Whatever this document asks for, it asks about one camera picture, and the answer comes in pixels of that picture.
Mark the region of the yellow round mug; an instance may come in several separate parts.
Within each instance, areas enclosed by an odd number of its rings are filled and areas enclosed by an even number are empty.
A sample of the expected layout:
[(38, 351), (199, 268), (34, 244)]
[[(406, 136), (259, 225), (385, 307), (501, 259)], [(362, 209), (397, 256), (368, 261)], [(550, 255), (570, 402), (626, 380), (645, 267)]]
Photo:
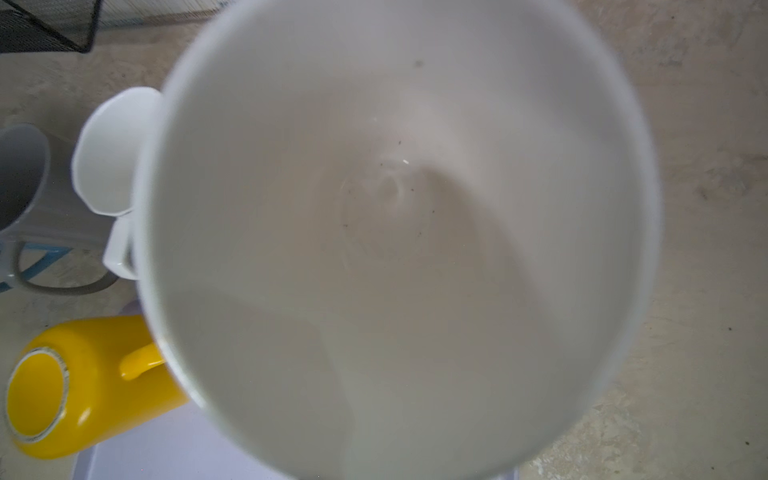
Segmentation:
[(30, 341), (6, 383), (16, 447), (38, 459), (87, 449), (185, 404), (141, 315), (72, 320)]

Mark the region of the blue floral dotted mug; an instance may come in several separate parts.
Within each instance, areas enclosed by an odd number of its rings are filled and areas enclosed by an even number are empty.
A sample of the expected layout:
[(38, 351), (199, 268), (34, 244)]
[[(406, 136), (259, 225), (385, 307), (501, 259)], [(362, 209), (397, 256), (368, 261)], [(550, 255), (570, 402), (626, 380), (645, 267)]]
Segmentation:
[[(48, 269), (53, 264), (55, 264), (57, 261), (65, 257), (68, 253), (70, 253), (71, 248), (32, 243), (32, 244), (26, 244), (26, 246), (22, 247), (22, 251), (27, 251), (27, 250), (40, 252), (42, 254), (42, 256), (38, 260), (36, 260), (34, 263), (30, 264), (29, 266), (27, 266), (21, 271), (22, 278), (31, 284), (31, 280), (34, 279), (37, 275), (41, 274), (46, 269)], [(1, 294), (9, 292), (13, 289), (25, 290), (32, 293), (39, 293), (34, 288), (28, 288), (25, 286), (12, 286), (6, 281), (1, 281)]]

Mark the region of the grey ceramic mug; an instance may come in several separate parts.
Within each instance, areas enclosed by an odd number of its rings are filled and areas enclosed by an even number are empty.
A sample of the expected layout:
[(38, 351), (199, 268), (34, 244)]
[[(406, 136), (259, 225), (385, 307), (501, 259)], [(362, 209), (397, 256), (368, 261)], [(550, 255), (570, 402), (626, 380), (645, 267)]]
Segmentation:
[(101, 251), (112, 220), (92, 212), (71, 181), (74, 146), (31, 124), (1, 130), (1, 281), (43, 295), (76, 296), (103, 291), (117, 282), (108, 271), (80, 286), (31, 284), (21, 271), (42, 254), (26, 244)]

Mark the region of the light blue plain mug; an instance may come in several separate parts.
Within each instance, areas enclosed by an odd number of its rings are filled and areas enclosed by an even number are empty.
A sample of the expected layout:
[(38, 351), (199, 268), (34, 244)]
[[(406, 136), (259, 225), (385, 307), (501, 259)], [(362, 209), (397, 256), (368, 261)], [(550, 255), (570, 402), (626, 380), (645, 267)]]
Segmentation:
[(649, 127), (563, 1), (237, 1), (167, 77), (133, 260), (169, 369), (296, 479), (487, 479), (597, 400), (662, 236)]

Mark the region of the lavender plastic tray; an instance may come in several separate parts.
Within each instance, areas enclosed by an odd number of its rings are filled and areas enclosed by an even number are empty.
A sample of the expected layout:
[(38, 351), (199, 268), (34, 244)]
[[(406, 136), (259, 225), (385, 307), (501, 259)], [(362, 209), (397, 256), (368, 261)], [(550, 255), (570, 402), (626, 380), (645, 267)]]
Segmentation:
[(283, 479), (188, 403), (77, 455), (73, 479)]

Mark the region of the white ceramic mug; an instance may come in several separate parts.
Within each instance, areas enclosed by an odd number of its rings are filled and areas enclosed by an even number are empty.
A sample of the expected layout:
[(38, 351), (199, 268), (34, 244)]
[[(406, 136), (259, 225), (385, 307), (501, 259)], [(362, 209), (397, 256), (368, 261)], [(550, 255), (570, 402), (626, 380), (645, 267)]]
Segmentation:
[(83, 125), (72, 160), (72, 183), (94, 213), (113, 220), (103, 263), (135, 281), (132, 260), (132, 190), (140, 151), (162, 94), (151, 87), (126, 89), (99, 105)]

